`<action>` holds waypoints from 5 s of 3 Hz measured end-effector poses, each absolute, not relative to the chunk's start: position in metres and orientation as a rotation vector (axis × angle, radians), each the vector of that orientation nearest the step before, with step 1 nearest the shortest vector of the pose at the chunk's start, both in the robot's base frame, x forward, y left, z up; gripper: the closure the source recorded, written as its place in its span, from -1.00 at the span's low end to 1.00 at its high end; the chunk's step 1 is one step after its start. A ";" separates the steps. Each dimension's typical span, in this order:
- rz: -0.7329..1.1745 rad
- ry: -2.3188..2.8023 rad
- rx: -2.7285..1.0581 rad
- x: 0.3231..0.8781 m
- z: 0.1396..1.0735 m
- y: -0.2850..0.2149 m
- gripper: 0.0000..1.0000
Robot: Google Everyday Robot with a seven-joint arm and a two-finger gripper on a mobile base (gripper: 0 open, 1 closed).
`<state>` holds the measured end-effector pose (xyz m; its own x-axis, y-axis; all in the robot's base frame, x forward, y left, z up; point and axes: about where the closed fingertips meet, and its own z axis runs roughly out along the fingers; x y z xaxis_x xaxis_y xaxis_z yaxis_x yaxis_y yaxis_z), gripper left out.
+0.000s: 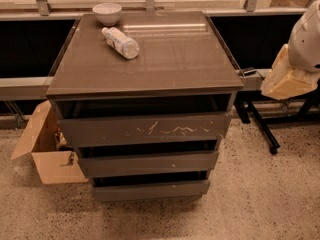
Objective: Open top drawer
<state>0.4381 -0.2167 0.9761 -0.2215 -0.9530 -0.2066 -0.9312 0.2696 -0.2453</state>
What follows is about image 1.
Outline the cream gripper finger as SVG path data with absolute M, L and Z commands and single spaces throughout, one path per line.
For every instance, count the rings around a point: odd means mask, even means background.
M 266 97 L 284 100 L 314 91 L 318 87 L 319 79 L 320 73 L 311 73 L 292 66 L 289 63 L 288 45 L 284 44 L 260 90 Z

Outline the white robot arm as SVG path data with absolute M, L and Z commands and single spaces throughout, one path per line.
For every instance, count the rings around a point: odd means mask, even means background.
M 261 85 L 264 96 L 287 99 L 314 91 L 320 79 L 320 0 L 292 28 Z

